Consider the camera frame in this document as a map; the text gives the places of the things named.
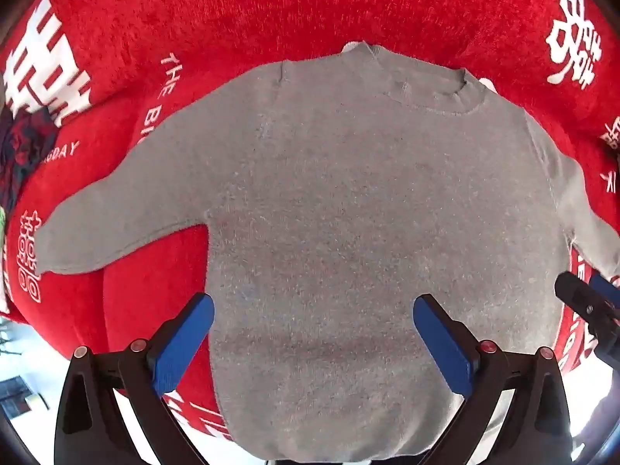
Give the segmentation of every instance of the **dark patterned cloth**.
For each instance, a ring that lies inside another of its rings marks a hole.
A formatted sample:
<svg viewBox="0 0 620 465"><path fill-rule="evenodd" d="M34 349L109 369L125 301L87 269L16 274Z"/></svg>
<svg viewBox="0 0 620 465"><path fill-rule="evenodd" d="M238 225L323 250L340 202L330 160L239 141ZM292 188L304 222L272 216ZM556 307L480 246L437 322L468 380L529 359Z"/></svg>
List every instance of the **dark patterned cloth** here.
<svg viewBox="0 0 620 465"><path fill-rule="evenodd" d="M13 120L7 107L0 113L0 206L7 223L27 178L54 148L59 128L47 108L20 111Z"/></svg>

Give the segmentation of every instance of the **red blanket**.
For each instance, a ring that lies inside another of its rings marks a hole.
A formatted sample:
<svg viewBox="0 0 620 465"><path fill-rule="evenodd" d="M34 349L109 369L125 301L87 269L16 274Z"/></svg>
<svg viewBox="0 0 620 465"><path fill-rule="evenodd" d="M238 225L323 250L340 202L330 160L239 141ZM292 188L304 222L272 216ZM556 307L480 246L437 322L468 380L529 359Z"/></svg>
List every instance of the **red blanket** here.
<svg viewBox="0 0 620 465"><path fill-rule="evenodd" d="M204 228L79 276L37 276L33 233L175 110L259 64L335 54L352 40L490 79L581 163L592 208L618 230L620 55L591 0L36 0L0 51L6 102L47 105L62 129L9 222L10 315L67 357L80 344L100 352L149 337L204 289ZM573 318L556 344L564 370L583 345ZM179 419L227 437L207 344L167 400Z"/></svg>

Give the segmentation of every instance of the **blue gripper pad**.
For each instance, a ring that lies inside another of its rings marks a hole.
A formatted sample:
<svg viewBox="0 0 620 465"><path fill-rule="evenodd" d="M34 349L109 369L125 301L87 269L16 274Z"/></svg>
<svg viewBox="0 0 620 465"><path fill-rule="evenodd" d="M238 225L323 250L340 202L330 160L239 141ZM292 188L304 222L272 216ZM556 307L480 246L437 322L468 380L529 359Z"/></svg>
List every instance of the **blue gripper pad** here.
<svg viewBox="0 0 620 465"><path fill-rule="evenodd" d="M448 330L455 322L434 298L428 297L430 300L427 300L427 296L420 296L413 303L413 323L450 390L467 398L474 389L473 378L477 366L474 367ZM443 320L438 316L440 312L444 315Z"/></svg>
<svg viewBox="0 0 620 465"><path fill-rule="evenodd" d="M196 298L193 309L188 310L181 325L177 325L176 333L155 359L153 388L159 397L176 390L198 348L207 337L214 319L213 299L202 294L201 299Z"/></svg>
<svg viewBox="0 0 620 465"><path fill-rule="evenodd" d="M598 273L592 274L588 284L591 289L598 292L607 301L610 301L614 307L620 308L620 289L613 286Z"/></svg>

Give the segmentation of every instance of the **gray sweater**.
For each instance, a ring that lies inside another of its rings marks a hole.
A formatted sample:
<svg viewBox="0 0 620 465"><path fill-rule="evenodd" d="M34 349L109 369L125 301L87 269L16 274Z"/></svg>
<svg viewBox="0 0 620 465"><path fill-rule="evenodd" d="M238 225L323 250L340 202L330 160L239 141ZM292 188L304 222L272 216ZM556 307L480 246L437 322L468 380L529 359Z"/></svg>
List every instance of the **gray sweater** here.
<svg viewBox="0 0 620 465"><path fill-rule="evenodd" d="M576 162L467 71L362 43L261 66L177 112L58 206L36 254L41 272L82 273L206 224L213 379L235 441L298 462L415 455L461 399L413 299L432 293L505 350L553 344L571 244L620 272L584 190Z"/></svg>

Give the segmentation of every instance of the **sweater sleeve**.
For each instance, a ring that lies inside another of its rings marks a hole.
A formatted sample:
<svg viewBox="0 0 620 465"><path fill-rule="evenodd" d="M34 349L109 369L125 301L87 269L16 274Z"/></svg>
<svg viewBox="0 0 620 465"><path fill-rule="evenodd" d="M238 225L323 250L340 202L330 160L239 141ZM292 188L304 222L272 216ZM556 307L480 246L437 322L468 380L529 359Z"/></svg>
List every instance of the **sweater sleeve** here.
<svg viewBox="0 0 620 465"><path fill-rule="evenodd" d="M526 114L526 123L568 242L604 277L619 274L620 237L612 226L592 211L581 165L563 154L529 114Z"/></svg>
<svg viewBox="0 0 620 465"><path fill-rule="evenodd" d="M35 234L37 271L91 272L206 224L260 144L281 68L256 68L173 114L111 175L58 205Z"/></svg>

